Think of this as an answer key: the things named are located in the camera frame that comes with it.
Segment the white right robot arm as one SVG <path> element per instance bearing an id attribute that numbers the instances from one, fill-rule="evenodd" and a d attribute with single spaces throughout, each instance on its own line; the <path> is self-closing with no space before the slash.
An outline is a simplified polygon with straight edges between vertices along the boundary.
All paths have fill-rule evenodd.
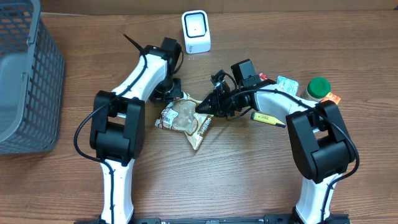
<path id="1" fill-rule="evenodd" d="M 231 66 L 234 88 L 220 70 L 211 76 L 215 89 L 196 108 L 200 114 L 231 119 L 235 112 L 254 109 L 287 127 L 295 165 L 303 176 L 300 198 L 292 213 L 265 215 L 264 223 L 349 223 L 348 215 L 334 215 L 330 202 L 337 182 L 353 175 L 359 154 L 338 106 L 291 95 L 273 80 L 261 80 L 252 62 Z"/>

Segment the red snack bar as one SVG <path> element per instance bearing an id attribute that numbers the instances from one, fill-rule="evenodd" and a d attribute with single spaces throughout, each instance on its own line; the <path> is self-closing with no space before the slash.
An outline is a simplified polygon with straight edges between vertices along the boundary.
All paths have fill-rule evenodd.
<path id="1" fill-rule="evenodd" d="M 264 73 L 260 73 L 260 74 L 259 74 L 259 78 L 260 78 L 262 81 L 265 81 L 265 80 L 268 80 L 268 79 L 269 79 Z"/>

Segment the beige snack bag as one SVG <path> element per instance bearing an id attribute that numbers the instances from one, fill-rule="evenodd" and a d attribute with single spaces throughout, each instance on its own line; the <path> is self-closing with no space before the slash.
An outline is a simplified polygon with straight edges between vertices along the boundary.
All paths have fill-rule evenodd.
<path id="1" fill-rule="evenodd" d="M 198 150 L 213 118 L 213 115 L 195 111 L 200 103 L 201 101 L 183 92 L 182 98 L 177 98 L 162 110 L 159 119 L 155 121 L 155 126 L 160 129 L 183 132 L 192 148 L 195 151 Z"/>

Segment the yellow black tube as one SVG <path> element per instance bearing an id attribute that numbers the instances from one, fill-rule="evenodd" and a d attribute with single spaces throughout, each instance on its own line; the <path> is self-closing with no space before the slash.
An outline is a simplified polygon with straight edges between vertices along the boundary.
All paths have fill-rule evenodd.
<path id="1" fill-rule="evenodd" d="M 279 121 L 277 118 L 275 118 L 273 116 L 270 116 L 268 114 L 257 112 L 257 111 L 252 112 L 251 119 L 254 120 L 254 121 L 261 122 L 261 123 L 266 123 L 266 124 L 270 124 L 270 125 L 273 125 L 273 126 L 278 126 L 278 127 L 281 127 L 281 128 L 285 128 L 286 127 L 286 125 L 283 122 Z"/>

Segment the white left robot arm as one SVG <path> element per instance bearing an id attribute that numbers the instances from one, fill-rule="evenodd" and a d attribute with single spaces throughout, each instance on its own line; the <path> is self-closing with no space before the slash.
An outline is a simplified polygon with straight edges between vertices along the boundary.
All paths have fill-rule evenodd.
<path id="1" fill-rule="evenodd" d="M 132 223 L 132 175 L 145 138 L 145 105 L 150 100 L 170 103 L 183 97 L 174 77 L 183 63 L 177 40 L 164 38 L 160 47 L 141 47 L 139 62 L 112 91 L 99 91 L 93 111 L 75 131 L 77 153 L 98 162 L 103 172 L 104 206 L 95 223 Z"/>

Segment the green lid jar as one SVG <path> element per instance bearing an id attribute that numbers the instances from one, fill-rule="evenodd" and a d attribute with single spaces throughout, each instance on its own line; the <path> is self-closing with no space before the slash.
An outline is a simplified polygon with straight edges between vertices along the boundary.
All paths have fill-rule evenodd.
<path id="1" fill-rule="evenodd" d="M 300 97 L 305 100 L 320 102 L 330 91 L 330 82 L 326 78 L 316 77 L 308 83 Z"/>

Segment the orange white small packet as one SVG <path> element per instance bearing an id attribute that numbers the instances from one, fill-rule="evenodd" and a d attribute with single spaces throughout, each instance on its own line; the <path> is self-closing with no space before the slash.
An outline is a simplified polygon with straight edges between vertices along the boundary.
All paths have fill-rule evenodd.
<path id="1" fill-rule="evenodd" d="M 341 98 L 335 94 L 333 94 L 332 92 L 329 92 L 323 99 L 322 102 L 324 101 L 332 101 L 334 102 L 336 105 L 340 102 Z"/>

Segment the teal white snack packet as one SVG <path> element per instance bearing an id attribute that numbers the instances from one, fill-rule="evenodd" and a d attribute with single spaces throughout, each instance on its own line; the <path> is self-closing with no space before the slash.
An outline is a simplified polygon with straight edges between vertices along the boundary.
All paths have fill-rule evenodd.
<path id="1" fill-rule="evenodd" d="M 277 84 L 281 89 L 285 92 L 289 93 L 290 95 L 296 95 L 299 89 L 299 83 L 295 80 L 278 76 L 277 77 Z"/>

